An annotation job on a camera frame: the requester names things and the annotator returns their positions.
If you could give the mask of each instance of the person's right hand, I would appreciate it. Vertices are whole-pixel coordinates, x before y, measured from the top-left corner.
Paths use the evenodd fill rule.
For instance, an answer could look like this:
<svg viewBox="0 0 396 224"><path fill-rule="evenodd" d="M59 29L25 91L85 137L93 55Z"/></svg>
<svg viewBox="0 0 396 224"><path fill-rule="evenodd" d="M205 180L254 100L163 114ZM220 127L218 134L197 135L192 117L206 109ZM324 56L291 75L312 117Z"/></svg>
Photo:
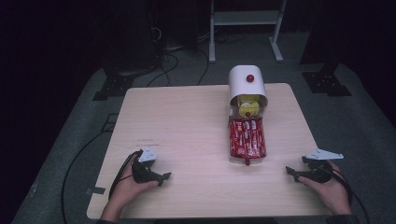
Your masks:
<svg viewBox="0 0 396 224"><path fill-rule="evenodd" d="M332 168L336 171L340 171L332 161L329 161ZM309 178L299 176L298 180L313 189L324 202L324 204L332 211L333 215L352 215L350 209L347 190L344 186L339 183L336 179L332 178L326 183L320 184Z"/></svg>

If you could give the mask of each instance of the red button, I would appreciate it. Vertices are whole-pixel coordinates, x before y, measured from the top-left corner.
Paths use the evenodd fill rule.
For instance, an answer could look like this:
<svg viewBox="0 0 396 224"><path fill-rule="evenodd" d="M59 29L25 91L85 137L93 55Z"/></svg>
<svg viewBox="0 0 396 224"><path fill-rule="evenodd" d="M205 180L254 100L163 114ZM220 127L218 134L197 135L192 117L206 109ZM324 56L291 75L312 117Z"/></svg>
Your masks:
<svg viewBox="0 0 396 224"><path fill-rule="evenodd" d="M254 81L254 76L253 75L247 75L247 82L253 82Z"/></svg>

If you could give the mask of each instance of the light wood tabletop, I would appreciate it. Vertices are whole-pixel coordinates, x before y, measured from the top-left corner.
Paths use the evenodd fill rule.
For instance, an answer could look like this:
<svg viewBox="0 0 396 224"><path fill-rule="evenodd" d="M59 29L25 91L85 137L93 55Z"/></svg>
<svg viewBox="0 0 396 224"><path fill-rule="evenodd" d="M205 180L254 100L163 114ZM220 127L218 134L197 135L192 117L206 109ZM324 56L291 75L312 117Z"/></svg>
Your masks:
<svg viewBox="0 0 396 224"><path fill-rule="evenodd" d="M283 217L329 215L319 197L287 175L307 170L301 157L317 148L288 84L265 84L263 117L267 157L262 163L229 162L229 86L130 89L87 210L99 218L111 184L127 156L150 146L151 170L172 172L162 187L145 192L122 217Z"/></svg>

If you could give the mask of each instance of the gray carpet floor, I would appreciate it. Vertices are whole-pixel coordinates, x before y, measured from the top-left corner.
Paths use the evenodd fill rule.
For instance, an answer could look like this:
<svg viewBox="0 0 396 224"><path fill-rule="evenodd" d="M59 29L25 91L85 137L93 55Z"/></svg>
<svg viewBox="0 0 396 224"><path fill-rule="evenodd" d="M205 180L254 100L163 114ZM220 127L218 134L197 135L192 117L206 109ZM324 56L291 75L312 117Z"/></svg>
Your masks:
<svg viewBox="0 0 396 224"><path fill-rule="evenodd" d="M238 64L254 64L262 70L265 83L288 83L303 110L318 147L343 153L337 164L356 194L363 201L372 223L394 223L396 220L396 130L365 91L357 75L340 64L335 72L352 96L329 97L312 93L303 71L316 71L321 65L299 65L308 33L280 34L278 45L284 57L277 63L268 42L269 34L246 35L242 41L217 44L217 61L208 66L200 85L228 84L229 71ZM208 45L199 47L206 54ZM178 65L168 72L170 85L197 85L206 69L205 55L198 50L173 53ZM173 57L163 57L163 68L175 64ZM146 87L163 71L138 77L135 88ZM110 113L119 113L122 97L106 101L92 98L102 88L106 75L102 69L92 74L72 113L59 134L32 189L26 196L13 223L64 223L61 192L67 169L77 154L64 185L64 211L67 223L94 223L86 215L90 189L95 185L111 133L103 133L84 147L102 130ZM166 76L150 87L167 86ZM359 204L354 213L365 223ZM324 223L325 217L275 217L279 224ZM228 223L265 223L261 218L227 219ZM121 223L150 223L154 220L123 220ZM178 223L220 223L220 220L179 220Z"/></svg>

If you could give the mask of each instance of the white rack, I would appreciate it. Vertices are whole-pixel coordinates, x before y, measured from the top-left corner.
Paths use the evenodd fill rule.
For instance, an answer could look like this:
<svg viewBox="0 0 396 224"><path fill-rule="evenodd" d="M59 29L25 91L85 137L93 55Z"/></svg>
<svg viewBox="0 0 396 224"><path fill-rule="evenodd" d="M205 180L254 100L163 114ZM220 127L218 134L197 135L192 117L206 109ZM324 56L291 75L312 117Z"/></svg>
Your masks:
<svg viewBox="0 0 396 224"><path fill-rule="evenodd" d="M217 25L275 25L274 36L269 37L272 50L278 63L283 62L282 54L277 46L280 25L283 20L287 0L282 0L279 10L267 11L215 11L214 0L210 7L210 43L209 61L216 61L215 52L215 26Z"/></svg>

